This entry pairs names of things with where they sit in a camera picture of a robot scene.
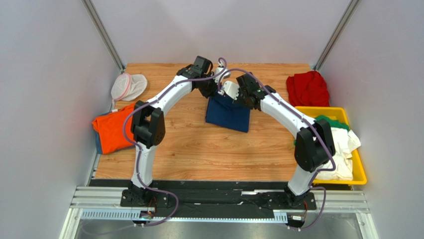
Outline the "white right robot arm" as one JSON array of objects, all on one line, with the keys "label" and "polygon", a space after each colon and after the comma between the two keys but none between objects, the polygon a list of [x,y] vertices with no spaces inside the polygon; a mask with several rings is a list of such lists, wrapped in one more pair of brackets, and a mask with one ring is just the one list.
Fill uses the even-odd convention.
[{"label": "white right robot arm", "polygon": [[330,170],[335,170],[333,157],[336,150],[329,122],[301,113],[272,87],[259,83],[251,73],[241,75],[236,80],[239,89],[235,103],[271,116],[295,138],[297,167],[284,188],[282,200],[289,207],[302,204],[312,182],[324,170],[324,165],[330,162]]}]

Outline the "navy blue t shirt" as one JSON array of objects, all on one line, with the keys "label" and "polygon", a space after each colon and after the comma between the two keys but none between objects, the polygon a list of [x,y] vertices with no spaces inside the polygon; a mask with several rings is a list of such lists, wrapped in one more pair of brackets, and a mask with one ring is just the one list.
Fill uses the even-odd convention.
[{"label": "navy blue t shirt", "polygon": [[250,124],[250,109],[233,103],[233,99],[216,93],[209,97],[205,122],[227,129],[247,133]]}]

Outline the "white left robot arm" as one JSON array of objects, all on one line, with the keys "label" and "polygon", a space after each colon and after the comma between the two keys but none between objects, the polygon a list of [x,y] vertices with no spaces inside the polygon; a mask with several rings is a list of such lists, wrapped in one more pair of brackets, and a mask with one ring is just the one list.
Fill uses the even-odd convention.
[{"label": "white left robot arm", "polygon": [[165,116],[169,110],[185,95],[198,89],[208,98],[214,95],[219,83],[216,77],[223,75],[227,62],[220,57],[218,67],[201,56],[197,56],[194,63],[180,69],[171,83],[158,95],[146,102],[138,101],[133,112],[125,119],[123,129],[131,121],[130,139],[125,130],[124,138],[136,148],[134,173],[128,189],[122,192],[121,206],[146,207],[153,202],[153,197],[162,194],[162,190],[150,188],[153,181],[153,164],[158,145],[163,141],[166,133]]}]

